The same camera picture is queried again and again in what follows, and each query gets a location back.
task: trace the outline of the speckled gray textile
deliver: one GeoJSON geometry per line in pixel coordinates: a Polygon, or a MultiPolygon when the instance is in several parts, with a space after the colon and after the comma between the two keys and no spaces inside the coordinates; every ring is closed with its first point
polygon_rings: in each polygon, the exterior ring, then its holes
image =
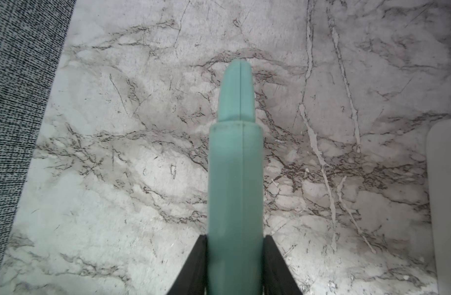
{"type": "Polygon", "coordinates": [[[75,0],[0,0],[0,264],[75,0]]]}

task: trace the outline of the teal plastic nozzle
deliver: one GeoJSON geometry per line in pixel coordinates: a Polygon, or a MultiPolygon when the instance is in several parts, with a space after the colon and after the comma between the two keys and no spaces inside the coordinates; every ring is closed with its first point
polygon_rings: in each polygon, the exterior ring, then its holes
{"type": "Polygon", "coordinates": [[[260,295],[263,244],[263,132],[255,123],[252,69],[234,60],[222,80],[210,128],[209,295],[260,295]]]}

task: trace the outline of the teal nozzle tip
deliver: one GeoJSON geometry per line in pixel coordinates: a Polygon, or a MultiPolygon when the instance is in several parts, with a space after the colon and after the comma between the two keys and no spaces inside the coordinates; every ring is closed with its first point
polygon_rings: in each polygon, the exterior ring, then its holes
{"type": "Polygon", "coordinates": [[[255,122],[255,92],[252,68],[244,60],[235,59],[222,79],[217,120],[255,122]]]}

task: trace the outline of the marble surface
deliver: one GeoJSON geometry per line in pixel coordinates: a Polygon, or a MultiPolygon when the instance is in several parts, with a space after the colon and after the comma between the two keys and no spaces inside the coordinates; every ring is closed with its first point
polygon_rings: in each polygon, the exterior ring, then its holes
{"type": "Polygon", "coordinates": [[[253,68],[264,232],[304,294],[437,293],[425,137],[451,1],[78,0],[0,294],[164,294],[207,231],[208,128],[253,68]]]}

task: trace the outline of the black plastic bracket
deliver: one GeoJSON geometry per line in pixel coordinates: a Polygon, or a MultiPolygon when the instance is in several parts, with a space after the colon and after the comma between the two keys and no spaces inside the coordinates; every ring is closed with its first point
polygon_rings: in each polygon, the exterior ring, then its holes
{"type": "MultiPolygon", "coordinates": [[[[207,252],[207,237],[199,236],[167,295],[204,295],[207,252]]],[[[263,239],[262,259],[265,295],[302,295],[271,236],[263,239]]]]}

